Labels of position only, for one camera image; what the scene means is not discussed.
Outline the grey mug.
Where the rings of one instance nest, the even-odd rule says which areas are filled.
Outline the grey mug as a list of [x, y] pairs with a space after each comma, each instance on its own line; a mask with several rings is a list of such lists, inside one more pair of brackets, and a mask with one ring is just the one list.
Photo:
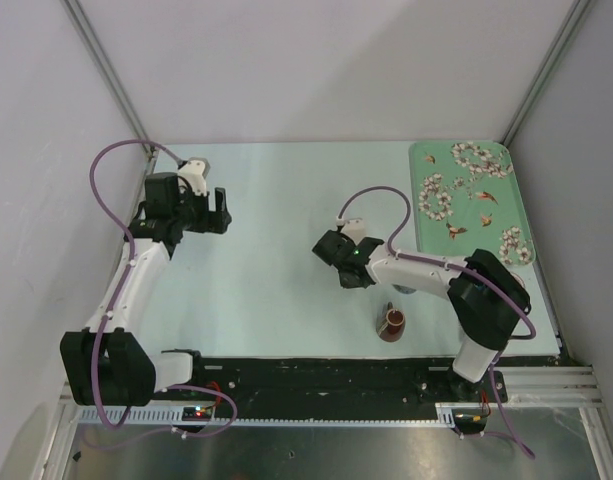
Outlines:
[[410, 288], [410, 287], [406, 287], [406, 286], [402, 286], [402, 285], [394, 285], [393, 288], [399, 292], [400, 294], [403, 295], [412, 295], [416, 292], [416, 289], [414, 288]]

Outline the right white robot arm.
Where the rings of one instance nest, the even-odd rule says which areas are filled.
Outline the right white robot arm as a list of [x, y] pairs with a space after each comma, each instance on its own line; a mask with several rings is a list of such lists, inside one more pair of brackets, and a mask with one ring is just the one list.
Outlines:
[[448, 388], [462, 401], [483, 390], [483, 376], [514, 339], [518, 322], [529, 321], [530, 295], [487, 250], [477, 249], [466, 257], [413, 254], [397, 251], [381, 239], [354, 241], [341, 230], [328, 230], [312, 252], [336, 269], [345, 289], [384, 284], [450, 302], [464, 339], [447, 378]]

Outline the dark red mug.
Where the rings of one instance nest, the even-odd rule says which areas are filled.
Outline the dark red mug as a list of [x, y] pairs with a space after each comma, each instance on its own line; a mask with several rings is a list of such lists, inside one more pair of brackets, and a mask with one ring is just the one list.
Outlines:
[[389, 343], [398, 341], [405, 330], [406, 317], [392, 302], [388, 302], [376, 323], [377, 336]]

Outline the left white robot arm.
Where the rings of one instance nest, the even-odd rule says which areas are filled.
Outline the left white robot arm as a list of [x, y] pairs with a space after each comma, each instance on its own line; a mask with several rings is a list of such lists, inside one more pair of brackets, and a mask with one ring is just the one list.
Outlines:
[[154, 287], [186, 233], [223, 234], [232, 221], [226, 192], [206, 184], [208, 163], [192, 158], [176, 172], [145, 179], [145, 197], [126, 225], [122, 257], [96, 313], [67, 332], [60, 353], [75, 402], [141, 407], [170, 387], [200, 397], [208, 376], [190, 349], [144, 350], [138, 330]]

